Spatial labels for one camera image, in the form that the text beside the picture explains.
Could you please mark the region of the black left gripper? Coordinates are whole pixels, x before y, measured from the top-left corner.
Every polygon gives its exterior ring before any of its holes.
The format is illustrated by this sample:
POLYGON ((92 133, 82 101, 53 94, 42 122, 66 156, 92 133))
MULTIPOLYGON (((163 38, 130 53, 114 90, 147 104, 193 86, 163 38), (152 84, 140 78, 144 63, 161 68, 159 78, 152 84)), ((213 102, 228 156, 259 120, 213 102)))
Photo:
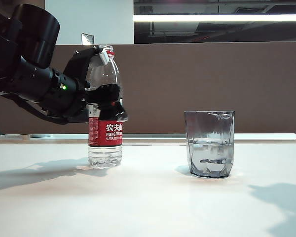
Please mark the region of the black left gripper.
POLYGON ((76 51, 67 63, 63 74, 69 76, 61 87, 64 95, 61 101, 65 104, 61 116, 68 123, 85 122, 88 117, 100 121, 128 121, 128 114, 120 102, 120 86, 104 84, 92 90, 87 90, 86 81, 89 68, 105 66, 109 57, 105 49, 93 46, 82 51, 76 51))

